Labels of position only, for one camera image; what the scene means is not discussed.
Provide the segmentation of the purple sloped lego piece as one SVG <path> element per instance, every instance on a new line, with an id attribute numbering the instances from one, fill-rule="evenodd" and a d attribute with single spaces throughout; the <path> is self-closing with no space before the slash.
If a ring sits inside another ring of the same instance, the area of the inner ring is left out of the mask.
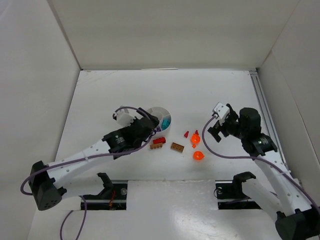
<path id="1" fill-rule="evenodd" d="M 162 130 L 161 130 L 161 127 L 158 125 L 157 127 L 156 127 L 156 132 L 161 132 Z"/>

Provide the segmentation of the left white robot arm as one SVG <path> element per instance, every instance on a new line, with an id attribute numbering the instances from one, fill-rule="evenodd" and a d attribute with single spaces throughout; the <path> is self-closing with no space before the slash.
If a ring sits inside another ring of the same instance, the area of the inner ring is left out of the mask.
<path id="1" fill-rule="evenodd" d="M 136 112 L 141 118 L 137 118 L 129 114 L 130 109 L 118 108 L 112 117 L 122 127 L 88 148 L 60 161 L 32 165 L 27 182 L 39 211 L 49 210 L 66 198 L 93 195 L 106 199 L 112 194 L 114 185 L 105 172 L 98 172 L 90 180 L 78 177 L 100 164 L 139 151 L 151 140 L 159 118 L 140 107 Z"/>

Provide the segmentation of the teal square lego brick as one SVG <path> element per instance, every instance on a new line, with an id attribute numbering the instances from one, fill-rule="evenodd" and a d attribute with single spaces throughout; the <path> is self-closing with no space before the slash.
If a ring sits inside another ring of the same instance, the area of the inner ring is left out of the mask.
<path id="1" fill-rule="evenodd" d="M 161 129 L 164 131 L 166 130 L 171 124 L 171 121 L 169 119 L 164 119 L 161 125 Z"/>

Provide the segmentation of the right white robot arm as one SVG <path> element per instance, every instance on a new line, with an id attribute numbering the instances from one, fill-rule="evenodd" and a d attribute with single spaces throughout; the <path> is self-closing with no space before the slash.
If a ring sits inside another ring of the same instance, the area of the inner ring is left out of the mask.
<path id="1" fill-rule="evenodd" d="M 270 136 L 262 133 L 261 116 L 251 107 L 236 113 L 230 104 L 221 102 L 213 109 L 214 126 L 204 126 L 217 142 L 221 137 L 233 136 L 241 141 L 252 160 L 264 173 L 274 192 L 263 187 L 249 172 L 238 173 L 232 181 L 215 184 L 219 200 L 253 200 L 275 224 L 283 240 L 307 240 L 320 235 L 320 208 L 308 193 L 294 180 L 281 159 Z"/>

